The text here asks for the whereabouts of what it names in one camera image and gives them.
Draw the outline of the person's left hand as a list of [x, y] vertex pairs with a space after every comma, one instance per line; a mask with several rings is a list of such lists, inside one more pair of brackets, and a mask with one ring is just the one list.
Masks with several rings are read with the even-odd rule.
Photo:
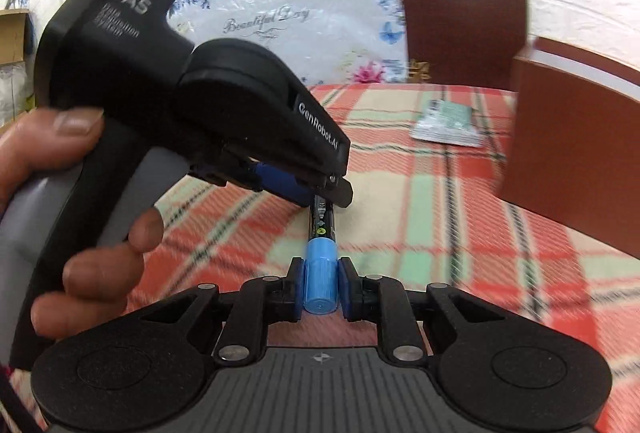
[[[2, 208], [32, 173], [79, 162], [103, 129], [103, 111], [96, 108], [41, 108], [21, 114], [1, 136]], [[127, 241], [71, 257], [63, 271], [64, 289], [32, 303], [30, 319], [37, 335], [62, 340], [122, 315], [128, 294], [142, 278], [143, 255], [160, 245], [163, 234], [162, 216], [150, 208], [132, 224]]]

